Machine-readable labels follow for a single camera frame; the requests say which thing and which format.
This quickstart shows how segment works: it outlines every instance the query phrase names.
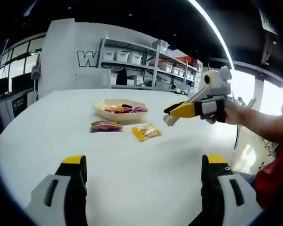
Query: shelf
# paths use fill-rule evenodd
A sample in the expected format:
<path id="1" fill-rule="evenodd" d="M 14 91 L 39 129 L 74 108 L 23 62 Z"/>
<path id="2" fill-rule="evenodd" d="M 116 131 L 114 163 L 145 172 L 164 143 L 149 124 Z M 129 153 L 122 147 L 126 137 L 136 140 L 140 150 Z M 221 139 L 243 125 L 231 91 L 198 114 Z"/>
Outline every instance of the shelf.
<path id="1" fill-rule="evenodd" d="M 151 66 L 145 66 L 145 65 L 135 65 L 127 62 L 118 62 L 118 61 L 102 61 L 102 64 L 107 65 L 122 65 L 122 66 L 129 66 L 129 67 L 135 67 L 135 68 L 142 68 L 145 70 L 154 70 L 154 67 Z"/>
<path id="2" fill-rule="evenodd" d="M 126 48 L 126 49 L 130 49 L 130 50 L 134 50 L 134 51 L 138 51 L 142 53 L 150 53 L 151 55 L 154 55 L 154 56 L 156 54 L 156 49 L 154 48 L 136 44 L 136 43 L 127 42 L 127 41 L 106 39 L 105 46 Z"/>
<path id="3" fill-rule="evenodd" d="M 157 72 L 158 73 L 162 73 L 162 74 L 167 74 L 167 75 L 170 75 L 170 76 L 173 76 L 173 77 L 176 77 L 176 78 L 179 78 L 179 79 L 184 79 L 184 77 L 181 77 L 181 76 L 179 76 L 179 75 L 177 75 L 177 74 L 173 74 L 173 73 L 170 73 L 170 72 L 166 72 L 166 71 L 163 71 L 163 70 L 160 70 L 160 69 L 157 69 Z"/>
<path id="4" fill-rule="evenodd" d="M 168 56 L 168 55 L 166 55 L 166 54 L 160 53 L 160 54 L 159 54 L 159 58 L 162 59 L 162 60 L 169 61 L 169 62 L 171 62 L 171 63 L 173 63 L 173 64 L 179 64 L 179 65 L 181 65 L 183 68 L 185 68 L 185 63 L 184 63 L 184 62 L 182 62 L 182 61 L 180 61 L 180 60 L 178 60 L 178 59 L 176 59 L 176 58 L 173 58 L 173 57 L 171 57 L 171 56 Z M 195 71 L 195 72 L 199 72 L 195 67 L 193 67 L 193 66 L 191 66 L 191 65 L 188 65 L 188 68 L 189 68 L 190 70 Z"/>
<path id="5" fill-rule="evenodd" d="M 152 90 L 149 86 L 134 86 L 134 85 L 111 85 L 112 89 L 141 89 L 141 90 Z"/>

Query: metal shelving unit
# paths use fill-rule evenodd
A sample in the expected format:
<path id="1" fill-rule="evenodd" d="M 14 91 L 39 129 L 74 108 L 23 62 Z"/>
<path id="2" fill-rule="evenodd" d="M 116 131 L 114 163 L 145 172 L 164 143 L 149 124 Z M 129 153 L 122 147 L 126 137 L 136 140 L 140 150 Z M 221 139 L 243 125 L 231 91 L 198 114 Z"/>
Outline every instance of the metal shelving unit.
<path id="1" fill-rule="evenodd" d="M 124 49 L 128 49 L 128 50 L 132 50 L 132 51 L 136 51 L 136 52 L 141 52 L 144 53 L 145 56 L 143 57 L 143 61 L 141 65 L 135 65 L 135 64 L 131 64 L 131 63 L 127 63 L 127 62 L 118 62 L 118 61 L 103 61 L 103 52 L 105 49 L 105 46 L 107 47 L 114 47 L 114 48 L 124 48 Z M 146 66 L 146 62 L 147 62 L 147 56 L 153 56 L 155 58 L 155 62 L 154 62 L 154 67 L 153 66 Z M 184 68 L 184 77 L 181 77 L 179 75 L 173 74 L 173 73 L 168 73 L 166 71 L 160 70 L 158 68 L 158 61 L 162 59 L 162 60 L 166 60 L 170 63 L 179 65 L 181 67 Z M 183 80 L 183 83 L 185 84 L 186 81 L 191 81 L 191 82 L 195 82 L 194 80 L 191 79 L 187 79 L 187 74 L 188 74 L 188 70 L 190 71 L 194 71 L 194 72 L 199 72 L 195 67 L 192 67 L 189 65 L 189 62 L 186 61 L 186 63 L 173 58 L 171 56 L 168 56 L 166 54 L 160 53 L 160 47 L 158 46 L 157 49 L 148 47 L 148 46 L 144 46 L 144 45 L 140 45 L 137 43 L 131 43 L 131 42 L 127 42 L 127 41 L 121 41 L 121 40 L 112 40 L 112 39 L 101 39 L 101 43 L 100 43 L 100 49 L 99 49 L 99 54 L 98 54 L 98 61 L 97 61 L 97 68 L 101 68 L 102 65 L 118 65 L 118 66 L 127 66 L 127 67 L 131 67 L 131 68 L 139 68 L 139 69 L 143 69 L 144 71 L 149 71 L 151 73 L 153 73 L 153 78 L 152 78 L 152 88 L 155 87 L 155 81 L 156 81 L 156 76 L 157 73 L 163 73 L 166 75 L 169 75 L 173 78 L 180 78 Z"/>

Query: human arm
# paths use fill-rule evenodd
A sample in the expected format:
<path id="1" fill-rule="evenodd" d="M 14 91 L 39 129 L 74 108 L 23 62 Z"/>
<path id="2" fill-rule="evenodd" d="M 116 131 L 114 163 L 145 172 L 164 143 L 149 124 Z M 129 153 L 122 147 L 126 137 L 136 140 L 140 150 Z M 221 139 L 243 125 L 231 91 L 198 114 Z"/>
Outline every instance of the human arm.
<path id="1" fill-rule="evenodd" d="M 283 116 L 273 116 L 240 106 L 230 100 L 225 101 L 225 122 L 245 126 L 266 140 L 283 142 Z M 214 115 L 202 116 L 210 124 L 216 122 Z"/>

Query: snack on plate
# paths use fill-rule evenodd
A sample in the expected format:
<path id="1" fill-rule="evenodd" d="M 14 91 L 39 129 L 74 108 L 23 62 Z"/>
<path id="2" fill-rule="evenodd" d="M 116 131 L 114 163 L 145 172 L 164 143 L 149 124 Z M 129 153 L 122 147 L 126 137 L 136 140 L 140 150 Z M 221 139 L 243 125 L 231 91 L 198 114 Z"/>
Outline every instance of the snack on plate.
<path id="1" fill-rule="evenodd" d="M 132 132 L 141 142 L 153 137 L 161 136 L 161 132 L 151 123 L 146 126 L 132 127 Z"/>
<path id="2" fill-rule="evenodd" d="M 121 131 L 122 125 L 115 121 L 95 121 L 91 123 L 90 132 L 115 132 Z"/>
<path id="3" fill-rule="evenodd" d="M 139 112 L 147 112 L 148 109 L 144 107 L 132 107 L 130 105 L 113 105 L 105 108 L 106 112 L 113 114 L 124 114 L 124 113 L 139 113 Z"/>

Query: black ceiling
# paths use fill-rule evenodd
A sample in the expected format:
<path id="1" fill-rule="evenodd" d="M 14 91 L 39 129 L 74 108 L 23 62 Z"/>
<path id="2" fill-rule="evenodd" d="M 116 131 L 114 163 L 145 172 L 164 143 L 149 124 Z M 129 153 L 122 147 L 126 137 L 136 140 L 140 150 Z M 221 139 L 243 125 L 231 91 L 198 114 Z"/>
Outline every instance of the black ceiling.
<path id="1" fill-rule="evenodd" d="M 269 13 L 271 5 L 268 0 L 264 1 L 265 5 L 260 0 L 197 2 L 216 24 L 233 60 L 264 68 L 283 78 L 283 5 L 274 5 L 274 10 Z M 10 45 L 47 31 L 51 20 L 75 18 L 76 21 L 118 25 L 166 40 L 204 64 L 212 57 L 227 59 L 216 35 L 188 0 L 38 0 L 30 15 L 21 18 L 31 4 L 31 0 L 22 0 L 2 5 L 6 20 L 1 20 L 0 37 L 9 38 Z M 270 15 L 280 36 L 263 30 L 257 5 Z M 268 50 L 271 53 L 269 65 L 262 65 L 266 39 L 277 44 Z"/>

